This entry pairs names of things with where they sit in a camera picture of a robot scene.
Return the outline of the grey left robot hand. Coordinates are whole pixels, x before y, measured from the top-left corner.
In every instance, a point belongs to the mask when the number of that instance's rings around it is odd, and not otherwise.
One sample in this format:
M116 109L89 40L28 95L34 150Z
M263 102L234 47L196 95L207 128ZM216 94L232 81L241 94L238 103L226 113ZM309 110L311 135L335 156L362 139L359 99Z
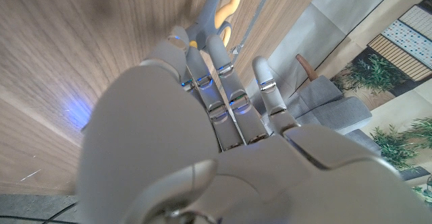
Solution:
M221 149L217 123L180 84L193 44L176 26L97 102L84 131L77 193L83 223L430 223L431 212L369 149L300 125L269 100L268 135L235 89Z

